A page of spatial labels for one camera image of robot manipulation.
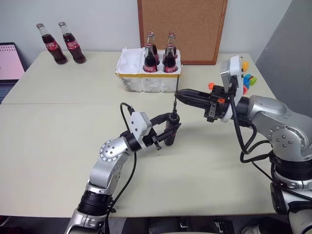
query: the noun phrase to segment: red bottle label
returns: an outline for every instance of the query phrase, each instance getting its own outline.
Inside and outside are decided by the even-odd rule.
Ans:
[[[157,66],[152,66],[152,67],[148,67],[148,66],[143,66],[143,70],[145,72],[156,72],[157,71]]]
[[[68,41],[66,42],[66,45],[69,50],[75,50],[80,47],[76,40]]]
[[[46,43],[45,46],[47,47],[48,51],[57,50],[59,48],[59,45],[56,41]]]
[[[171,73],[177,71],[177,66],[174,67],[165,67],[165,72],[166,73]]]

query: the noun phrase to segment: orange tip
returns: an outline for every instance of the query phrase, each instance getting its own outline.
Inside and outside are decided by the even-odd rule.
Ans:
[[[219,99],[218,99],[218,103],[222,104],[222,103],[224,103],[224,102],[225,102],[225,99],[224,99],[224,98],[219,98]]]
[[[215,83],[210,82],[210,83],[208,84],[208,88],[209,88],[210,90],[212,90],[212,89],[214,88],[214,85],[215,85]]]

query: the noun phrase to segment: beige tabletop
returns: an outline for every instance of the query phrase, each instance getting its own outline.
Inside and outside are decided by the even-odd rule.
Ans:
[[[172,103],[171,93],[124,92],[122,83],[114,74],[119,52],[85,52],[87,61],[77,64],[66,53],[68,63],[58,65],[48,51],[42,52],[24,76],[3,100],[3,104],[18,103],[85,103],[119,104],[122,101]],[[184,66],[179,88],[192,88],[209,92],[208,83],[222,85],[220,61],[237,54],[219,54],[215,66]],[[258,78],[252,94],[272,96],[266,82],[248,54],[240,54],[250,62],[249,73]]]
[[[0,105],[0,215],[70,217],[100,146],[125,130],[119,102],[127,101],[149,118],[172,109],[173,94],[122,90],[113,74],[119,53],[89,52],[77,77],[71,77],[76,64],[69,61],[68,71],[60,66],[65,75],[53,77],[57,68],[51,68],[40,79],[47,55],[39,56]],[[243,57],[258,78],[248,95],[274,97],[250,57]],[[218,66],[184,66],[182,72],[180,88],[207,91],[211,81],[222,84]],[[174,145],[138,152],[133,180],[112,216],[273,213],[270,181],[251,164],[239,162],[233,123],[208,123],[203,110],[180,102],[177,107],[182,125]],[[242,134],[246,139],[251,131],[242,129]],[[254,155],[268,150],[261,146]],[[116,192],[132,165],[133,157],[125,163]],[[268,161],[259,165],[269,171]]]

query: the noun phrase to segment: coca-cola bottle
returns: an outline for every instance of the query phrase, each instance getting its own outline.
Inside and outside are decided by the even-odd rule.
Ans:
[[[176,54],[176,35],[174,33],[169,33],[168,35],[168,43],[167,44],[172,44],[174,45],[174,53],[175,53],[175,59],[177,58]]]
[[[55,62],[58,64],[64,64],[67,62],[66,56],[63,54],[59,44],[55,41],[54,37],[45,29],[42,23],[38,23],[37,28],[39,29],[42,40],[45,43],[48,51],[54,57]]]
[[[74,61],[76,63],[84,63],[86,61],[86,57],[82,54],[80,45],[76,41],[73,34],[68,30],[66,23],[60,22],[58,25],[62,30],[67,49],[72,54]]]
[[[175,46],[173,44],[168,44],[166,48],[166,55],[164,59],[164,72],[171,73],[177,70],[176,59],[175,59]]]
[[[147,43],[145,45],[145,60],[144,60],[143,70],[145,72],[157,71],[157,62],[153,53],[153,45],[150,43]]]
[[[147,34],[147,41],[146,43],[152,44],[153,45],[153,53],[157,62],[157,65],[159,64],[159,56],[157,53],[157,47],[156,47],[156,42],[155,42],[155,34],[153,32],[149,32]]]

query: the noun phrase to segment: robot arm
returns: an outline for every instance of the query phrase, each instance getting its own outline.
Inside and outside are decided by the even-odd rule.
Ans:
[[[242,97],[241,66],[237,68],[239,57],[234,58],[222,66],[224,87],[215,85],[210,94],[184,89],[175,96],[185,104],[204,109],[209,122],[232,118],[238,123],[237,136],[241,137],[240,125],[253,127],[255,134],[257,131],[267,138],[273,148],[266,157],[270,156],[272,163],[274,209],[289,215],[294,234],[307,233],[312,229],[312,118],[292,112],[272,98]],[[250,153],[242,140],[240,145],[241,156]]]
[[[112,210],[112,194],[126,160],[135,152],[153,144],[160,150],[159,142],[163,140],[166,145],[173,144],[181,125],[176,109],[151,120],[145,113],[135,112],[130,106],[128,110],[131,114],[129,130],[105,142],[100,148],[99,158],[91,170],[85,192],[74,210],[66,234],[98,233]],[[166,129],[157,135],[153,126],[163,122],[166,122]]]

